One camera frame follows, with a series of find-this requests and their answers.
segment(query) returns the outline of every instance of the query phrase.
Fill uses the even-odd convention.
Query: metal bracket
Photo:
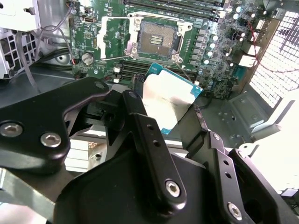
[[[106,84],[88,77],[1,108],[0,126],[13,123],[22,128],[14,137],[0,135],[1,166],[36,173],[59,170],[70,149],[69,134],[79,111],[93,100],[103,100],[108,91]],[[10,133],[17,131],[7,128]],[[53,142],[49,146],[42,144],[46,133],[54,133],[46,136],[47,142]],[[61,141],[56,143],[53,136]]]
[[[192,105],[178,125],[179,129],[188,130],[180,132],[183,147],[189,152],[187,157],[203,164],[210,174],[211,188],[216,192],[211,199],[221,214],[217,222],[253,224],[242,203],[234,163],[225,155],[220,136],[207,130],[199,108]]]

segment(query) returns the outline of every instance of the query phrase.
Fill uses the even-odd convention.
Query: cable
[[[178,63],[176,63],[176,65],[178,66],[179,69],[181,69],[181,71],[184,73],[184,75],[187,76],[188,80],[189,80],[190,82],[192,82],[192,80],[190,79],[190,77],[189,77],[189,76],[187,75],[187,73],[181,68],[181,66],[179,66]]]
[[[23,49],[23,45],[22,45],[22,32],[19,31],[16,36],[15,36],[15,44],[16,44],[16,48],[17,48],[17,52],[19,54],[19,57],[20,57],[20,60],[21,60],[21,63],[23,64],[23,67],[25,69],[25,72],[26,72],[26,75],[28,77],[28,80],[30,82],[30,84],[33,86],[34,89],[36,89],[36,91],[38,93],[41,93],[41,91],[39,90],[33,76],[32,76],[32,73],[29,69],[29,66],[28,66],[28,63],[27,63],[27,59],[25,57],[25,54],[24,54],[24,49]]]
[[[202,109],[206,109],[206,108],[211,104],[212,99],[213,99],[213,94],[211,93],[208,102],[207,102],[205,105],[200,106],[199,109],[201,109],[201,110],[202,110]]]
[[[41,33],[39,34],[38,38],[37,38],[37,42],[36,42],[36,52],[35,52],[35,60],[37,61],[37,58],[38,58],[38,55],[39,55],[39,45],[42,41],[42,37],[43,37],[43,34],[44,32],[49,32],[49,33],[52,33],[56,30],[59,30],[61,35],[63,36],[64,40],[66,41],[66,43],[68,43],[64,33],[62,32],[62,30],[60,29],[61,25],[65,22],[65,20],[69,17],[69,15],[71,14],[71,10],[72,10],[72,7],[69,7],[69,10],[67,11],[66,15],[64,16],[64,18],[56,25],[56,26],[46,26],[44,28],[41,28]]]
[[[256,57],[256,61],[257,61],[257,65],[261,65],[263,68],[265,68],[267,71],[269,71],[269,72],[274,72],[274,73],[288,73],[288,72],[294,72],[294,71],[299,71],[299,69],[294,69],[294,70],[290,70],[290,71],[278,71],[278,70],[276,70],[276,71],[274,71],[274,70],[271,70],[271,69],[269,69],[269,68],[267,68],[267,67],[265,67],[263,64],[261,64],[261,61],[258,59],[258,57],[257,57],[257,52],[256,52],[256,37],[255,37],[255,35],[254,35],[254,29],[253,29],[253,27],[252,27],[252,25],[251,25],[251,23],[250,22],[248,22],[248,27],[249,27],[249,29],[251,30],[251,32],[252,32],[252,37],[253,37],[253,47],[254,47],[254,53],[255,53],[255,57]]]
[[[61,33],[62,37],[63,37],[64,40],[65,40],[65,43],[66,43],[67,48],[68,48],[68,50],[69,50],[69,54],[71,55],[71,61],[72,61],[73,64],[75,64],[75,61],[74,61],[74,55],[73,55],[73,53],[72,53],[71,46],[70,46],[70,44],[68,43],[68,40],[67,40],[66,36],[64,35],[63,31],[62,31],[60,28],[58,28],[58,30],[59,30],[59,32]]]
[[[69,53],[70,53],[70,51],[68,48],[62,48],[59,50],[55,50],[55,51],[49,53],[48,55],[40,58],[37,62],[38,63],[46,62],[46,61],[52,60],[54,58],[57,58],[59,56],[67,55]]]

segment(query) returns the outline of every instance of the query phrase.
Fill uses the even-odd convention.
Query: mesh panel
[[[299,71],[299,14],[287,12],[266,50],[250,85],[274,108],[290,90],[298,88]]]

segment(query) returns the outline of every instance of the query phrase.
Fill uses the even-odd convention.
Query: gray cable
[[[24,54],[24,49],[23,49],[23,45],[22,45],[22,32],[19,31],[16,36],[15,36],[15,44],[16,44],[16,48],[17,48],[17,52],[19,54],[21,63],[23,64],[24,70],[26,72],[26,75],[28,77],[28,80],[30,82],[30,84],[34,87],[34,89],[36,89],[36,91],[38,93],[41,93],[41,91],[39,90],[39,88],[37,87],[37,84],[32,76],[32,73],[29,69],[28,63],[27,63],[27,59],[25,57]]]
[[[43,37],[43,34],[44,32],[49,32],[49,33],[52,33],[56,30],[58,30],[61,25],[65,22],[65,20],[69,17],[69,15],[71,14],[71,10],[72,10],[72,7],[69,8],[69,10],[67,11],[66,15],[64,16],[64,18],[56,25],[56,26],[46,26],[44,28],[41,28],[42,31],[41,33],[38,35],[38,38],[37,38],[37,41],[36,41],[36,52],[35,52],[35,61],[37,61],[38,59],[38,55],[39,55],[39,45],[41,44],[41,41],[42,41],[42,37]],[[52,30],[47,30],[47,27],[54,27]]]
[[[55,26],[50,25],[50,26],[46,26],[45,28],[50,28],[50,27],[55,27]],[[61,33],[62,37],[64,38],[65,44],[66,44],[66,46],[67,46],[67,48],[68,48],[68,50],[70,52],[70,55],[71,55],[71,59],[73,60],[74,59],[74,55],[73,55],[73,52],[71,50],[71,46],[70,46],[70,44],[69,44],[66,36],[64,35],[63,31],[60,28],[58,28],[58,30]]]

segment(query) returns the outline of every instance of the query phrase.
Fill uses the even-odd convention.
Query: ventilation grille
[[[298,88],[299,70],[299,14],[287,12],[267,48],[250,85],[274,108],[288,91]]]
[[[33,63],[36,49],[33,35],[23,35],[22,44],[28,65]],[[23,65],[16,50],[15,35],[11,31],[0,33],[0,79],[11,79],[23,71]]]

